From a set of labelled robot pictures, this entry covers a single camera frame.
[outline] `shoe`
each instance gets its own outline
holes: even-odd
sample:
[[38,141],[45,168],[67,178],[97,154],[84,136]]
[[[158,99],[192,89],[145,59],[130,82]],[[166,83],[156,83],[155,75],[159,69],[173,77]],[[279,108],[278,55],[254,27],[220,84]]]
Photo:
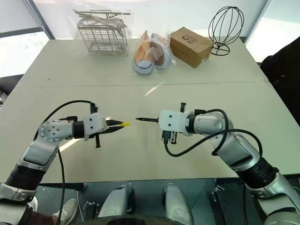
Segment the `shoe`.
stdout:
[[158,69],[166,68],[170,63],[169,43],[162,36],[153,33],[151,35],[152,57],[155,67]]
[[64,204],[62,207],[62,214],[60,217],[61,225],[68,225],[75,217],[78,208],[78,202],[76,199],[72,198]]
[[154,69],[150,40],[147,31],[143,33],[137,45],[134,68],[139,74],[149,74]]
[[38,200],[37,200],[37,198],[35,196],[33,197],[32,201],[29,202],[29,203],[27,203],[27,204],[29,205],[29,207],[32,208],[32,210],[34,212],[38,211]]

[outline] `white shoe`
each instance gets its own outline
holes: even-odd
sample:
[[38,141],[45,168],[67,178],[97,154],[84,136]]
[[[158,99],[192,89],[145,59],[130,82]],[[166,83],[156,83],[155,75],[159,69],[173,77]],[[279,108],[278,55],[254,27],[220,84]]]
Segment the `white shoe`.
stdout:
[[38,211],[38,200],[35,196],[33,197],[32,201],[27,204],[32,208],[33,211]]
[[[76,199],[72,198],[64,204],[62,207],[62,214],[61,214],[61,225],[68,225],[75,217],[78,208],[78,202]],[[59,211],[54,213],[53,215],[58,217]]]

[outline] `wire basket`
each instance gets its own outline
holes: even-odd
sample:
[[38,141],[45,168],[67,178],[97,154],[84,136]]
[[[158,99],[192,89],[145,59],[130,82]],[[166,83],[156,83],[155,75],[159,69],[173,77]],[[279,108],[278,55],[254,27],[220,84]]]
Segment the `wire basket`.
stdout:
[[91,10],[89,15],[98,17],[99,14],[106,15],[105,21],[112,21],[114,26],[104,25],[92,18],[83,18],[78,24],[78,30],[83,38],[83,41],[89,53],[124,53],[127,50],[127,39],[124,24],[122,19],[115,18],[121,13],[113,13],[110,10]]

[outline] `cardboard box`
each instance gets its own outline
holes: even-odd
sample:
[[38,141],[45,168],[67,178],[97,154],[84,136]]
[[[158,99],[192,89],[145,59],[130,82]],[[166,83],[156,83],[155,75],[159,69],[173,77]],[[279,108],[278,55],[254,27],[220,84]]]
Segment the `cardboard box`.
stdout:
[[211,40],[185,27],[171,34],[170,47],[173,54],[194,68],[209,58],[213,45]]

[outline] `white wall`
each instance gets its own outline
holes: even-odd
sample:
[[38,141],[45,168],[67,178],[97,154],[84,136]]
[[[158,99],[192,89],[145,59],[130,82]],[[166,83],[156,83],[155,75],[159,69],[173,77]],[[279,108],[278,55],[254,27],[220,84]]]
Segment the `white wall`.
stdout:
[[300,36],[300,0],[272,0],[246,44],[262,62]]
[[39,27],[22,0],[0,0],[0,32]]
[[182,26],[208,36],[211,19],[224,6],[237,6],[244,13],[245,23],[240,36],[247,36],[265,0],[34,0],[34,2],[55,38],[65,39],[74,37],[69,18],[73,18],[72,9],[77,7],[75,2],[87,3],[96,9],[99,9],[99,5],[109,5],[113,8],[132,10],[134,12],[132,37],[136,38],[145,30],[165,33]]

